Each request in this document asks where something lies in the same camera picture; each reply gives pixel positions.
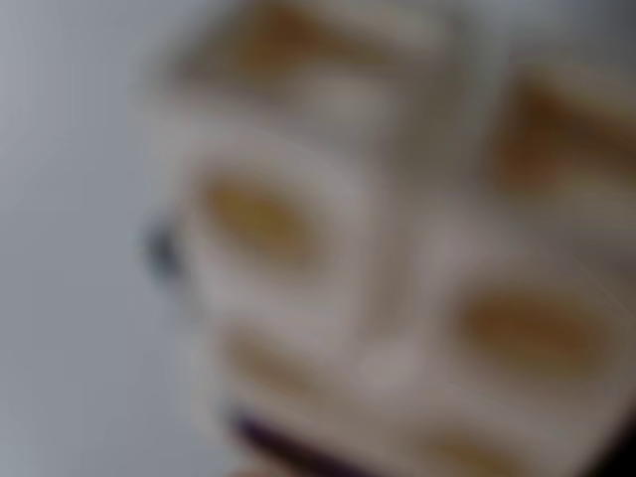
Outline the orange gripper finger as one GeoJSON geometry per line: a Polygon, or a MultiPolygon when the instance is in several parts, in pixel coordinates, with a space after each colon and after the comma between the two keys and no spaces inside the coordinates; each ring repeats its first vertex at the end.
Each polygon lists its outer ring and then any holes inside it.
{"type": "Polygon", "coordinates": [[[284,477],[284,470],[272,465],[254,465],[234,471],[232,477],[284,477]]]}

